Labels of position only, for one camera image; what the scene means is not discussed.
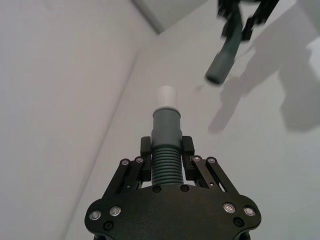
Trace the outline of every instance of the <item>white wall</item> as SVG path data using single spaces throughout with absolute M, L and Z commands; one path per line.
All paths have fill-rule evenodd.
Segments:
M 0 1 L 0 233 L 64 238 L 137 52 L 129 0 Z
M 252 239 L 319 239 L 320 28 L 308 9 L 319 10 L 319 1 L 280 1 L 241 46 L 223 87 L 204 81 L 223 44 L 215 0 L 158 36 L 137 60 L 66 239 L 92 236 L 86 210 L 119 161 L 139 155 L 162 85 L 178 89 L 181 129 L 196 153 L 216 156 L 239 192 L 259 206 L 262 223 Z

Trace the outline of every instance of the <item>white cap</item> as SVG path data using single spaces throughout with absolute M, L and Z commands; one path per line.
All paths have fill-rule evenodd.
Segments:
M 161 108 L 172 108 L 177 109 L 177 91 L 172 86 L 162 86 L 158 89 L 158 106 L 157 109 Z

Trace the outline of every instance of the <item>ribbed section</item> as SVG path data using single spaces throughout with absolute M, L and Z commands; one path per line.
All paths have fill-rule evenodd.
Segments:
M 159 148 L 153 151 L 152 185 L 183 184 L 180 151 L 174 148 Z

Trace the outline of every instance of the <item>bolt head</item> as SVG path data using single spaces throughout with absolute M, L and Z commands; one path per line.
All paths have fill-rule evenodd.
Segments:
M 98 220 L 101 217 L 101 212 L 100 211 L 93 211 L 90 213 L 89 219 L 92 221 Z
M 128 161 L 128 160 L 123 160 L 123 161 L 121 162 L 121 164 L 122 164 L 122 165 L 128 165 L 128 164 L 129 164 L 129 161 Z
M 201 160 L 201 158 L 198 157 L 198 156 L 194 156 L 192 159 L 193 159 L 193 161 L 195 161 L 195 162 L 199 162 L 199 161 Z
M 210 157 L 210 158 L 208 158 L 208 162 L 210 164 L 214 164 L 216 162 L 216 160 L 214 158 Z
M 135 161 L 136 161 L 137 163 L 142 163 L 144 160 L 143 160 L 141 157 L 138 157 Z
M 236 207 L 232 204 L 232 203 L 225 203 L 223 205 L 224 210 L 229 213 L 229 214 L 233 214 L 236 211 Z
M 256 215 L 255 211 L 250 207 L 245 207 L 243 210 L 244 210 L 245 214 L 247 214 L 248 216 Z
M 113 206 L 109 213 L 111 216 L 116 217 L 121 213 L 121 208 L 119 206 Z

